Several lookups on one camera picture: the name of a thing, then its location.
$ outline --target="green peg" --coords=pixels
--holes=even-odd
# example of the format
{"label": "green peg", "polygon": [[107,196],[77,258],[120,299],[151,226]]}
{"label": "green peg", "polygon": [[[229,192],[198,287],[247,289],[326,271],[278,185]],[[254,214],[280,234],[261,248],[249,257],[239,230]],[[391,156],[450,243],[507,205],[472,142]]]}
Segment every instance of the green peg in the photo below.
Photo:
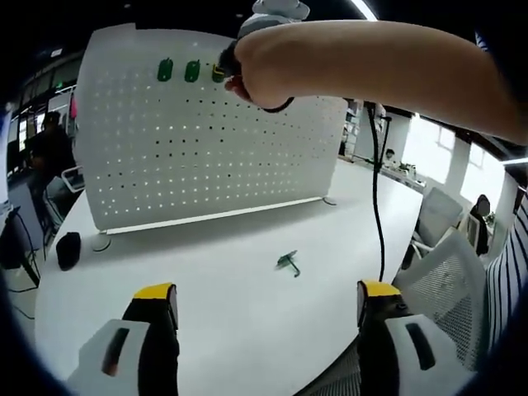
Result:
{"label": "green peg", "polygon": [[166,82],[172,77],[172,60],[166,58],[159,63],[158,81]]}
{"label": "green peg", "polygon": [[185,81],[193,83],[200,75],[200,60],[192,60],[185,67]]}

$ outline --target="pegboard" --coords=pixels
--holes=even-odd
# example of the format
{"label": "pegboard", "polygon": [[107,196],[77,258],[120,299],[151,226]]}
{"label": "pegboard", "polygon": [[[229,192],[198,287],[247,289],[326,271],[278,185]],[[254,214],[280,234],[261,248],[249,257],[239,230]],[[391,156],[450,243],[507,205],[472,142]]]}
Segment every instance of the pegboard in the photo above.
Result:
{"label": "pegboard", "polygon": [[[295,99],[269,114],[212,81],[231,39],[114,26],[92,35],[75,96],[77,151],[98,229],[325,196],[347,103]],[[172,78],[157,79],[162,59]],[[184,80],[200,60],[196,82]]]}

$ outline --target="white mesh chair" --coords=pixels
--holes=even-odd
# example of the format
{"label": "white mesh chair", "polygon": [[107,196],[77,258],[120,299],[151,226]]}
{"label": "white mesh chair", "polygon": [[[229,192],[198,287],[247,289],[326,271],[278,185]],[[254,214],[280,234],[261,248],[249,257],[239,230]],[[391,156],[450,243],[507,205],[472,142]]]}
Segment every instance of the white mesh chair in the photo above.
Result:
{"label": "white mesh chair", "polygon": [[455,226],[461,214],[462,205],[445,192],[435,187],[429,191],[423,199],[417,232],[411,241],[419,259],[434,249],[446,232]]}
{"label": "white mesh chair", "polygon": [[460,221],[457,229],[468,239],[469,244],[473,247],[474,251],[476,251],[479,244],[479,221],[468,213],[464,216],[462,221]]}
{"label": "white mesh chair", "polygon": [[414,314],[424,314],[455,342],[457,356],[476,370],[488,346],[482,262],[468,240],[453,231],[419,263],[394,279]]}

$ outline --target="window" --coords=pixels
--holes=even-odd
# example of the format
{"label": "window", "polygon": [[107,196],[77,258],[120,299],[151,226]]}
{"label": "window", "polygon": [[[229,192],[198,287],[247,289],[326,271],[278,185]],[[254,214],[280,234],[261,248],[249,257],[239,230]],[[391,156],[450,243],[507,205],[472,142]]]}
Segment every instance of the window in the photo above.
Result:
{"label": "window", "polygon": [[18,149],[22,151],[26,148],[27,121],[20,121],[20,132],[18,133]]}
{"label": "window", "polygon": [[45,114],[39,114],[36,117],[36,133],[39,134],[42,132],[42,123],[44,122]]}
{"label": "window", "polygon": [[419,175],[445,183],[454,146],[453,131],[417,115],[411,120],[402,162],[415,165]]}
{"label": "window", "polygon": [[471,144],[468,168],[460,194],[475,203],[481,194],[488,199],[492,211],[497,208],[504,182],[504,166],[477,144]]}

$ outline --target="white table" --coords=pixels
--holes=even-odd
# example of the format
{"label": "white table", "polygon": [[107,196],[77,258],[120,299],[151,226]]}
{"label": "white table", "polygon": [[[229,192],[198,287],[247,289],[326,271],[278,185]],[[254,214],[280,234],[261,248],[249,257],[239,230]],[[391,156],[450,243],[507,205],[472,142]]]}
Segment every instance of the white table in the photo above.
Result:
{"label": "white table", "polygon": [[[376,279],[380,248],[372,172],[338,161],[322,201],[201,223],[112,236],[96,234],[82,195],[55,241],[82,235],[80,262],[62,272],[54,246],[42,268],[35,339],[52,373],[66,379],[79,348],[133,294],[177,285],[182,395],[291,396],[324,371],[357,335],[356,282]],[[422,196],[379,177],[379,212],[391,281],[413,234]],[[275,271],[292,250],[301,275]]]}

